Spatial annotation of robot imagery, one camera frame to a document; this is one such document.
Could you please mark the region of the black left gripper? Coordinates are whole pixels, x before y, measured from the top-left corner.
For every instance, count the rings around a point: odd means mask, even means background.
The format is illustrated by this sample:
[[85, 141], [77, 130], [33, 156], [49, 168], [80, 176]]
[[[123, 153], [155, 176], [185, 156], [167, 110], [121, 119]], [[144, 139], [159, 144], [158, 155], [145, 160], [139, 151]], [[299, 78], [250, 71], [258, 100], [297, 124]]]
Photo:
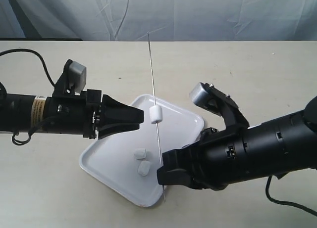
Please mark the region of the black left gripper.
[[[50, 97], [45, 103], [44, 118], [52, 120], [44, 124], [44, 132], [103, 139], [140, 128], [144, 121], [143, 110], [116, 101], [107, 94], [101, 100], [101, 96], [101, 90], [86, 90], [79, 95]], [[93, 117], [100, 106], [100, 120], [106, 124], [100, 124], [96, 134]]]

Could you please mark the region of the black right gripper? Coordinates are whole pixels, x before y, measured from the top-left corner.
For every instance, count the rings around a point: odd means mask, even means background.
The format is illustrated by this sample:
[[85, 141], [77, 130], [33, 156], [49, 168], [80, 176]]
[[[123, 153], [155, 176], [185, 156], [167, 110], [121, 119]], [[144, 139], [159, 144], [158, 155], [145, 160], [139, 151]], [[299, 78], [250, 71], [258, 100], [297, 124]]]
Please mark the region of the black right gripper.
[[246, 171], [245, 131], [208, 128], [197, 142], [164, 152], [163, 166], [157, 170], [158, 184], [220, 191], [237, 182]]

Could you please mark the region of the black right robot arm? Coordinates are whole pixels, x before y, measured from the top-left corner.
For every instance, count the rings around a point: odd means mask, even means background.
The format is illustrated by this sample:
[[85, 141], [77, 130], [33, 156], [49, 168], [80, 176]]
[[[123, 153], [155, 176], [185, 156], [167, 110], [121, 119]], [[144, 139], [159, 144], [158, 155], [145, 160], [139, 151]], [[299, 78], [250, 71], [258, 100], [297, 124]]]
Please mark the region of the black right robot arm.
[[228, 185], [317, 166], [317, 101], [246, 128], [207, 128], [198, 141], [163, 153], [160, 185], [223, 190]]

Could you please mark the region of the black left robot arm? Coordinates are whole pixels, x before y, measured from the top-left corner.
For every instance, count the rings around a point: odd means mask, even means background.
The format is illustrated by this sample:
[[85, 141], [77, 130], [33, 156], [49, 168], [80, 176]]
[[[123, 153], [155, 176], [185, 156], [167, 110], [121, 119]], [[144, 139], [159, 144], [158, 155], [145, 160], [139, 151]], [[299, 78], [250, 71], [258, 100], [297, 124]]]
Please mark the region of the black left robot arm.
[[138, 130], [144, 121], [141, 109], [86, 90], [75, 94], [35, 95], [1, 93], [0, 130], [4, 133], [82, 135], [102, 139]]

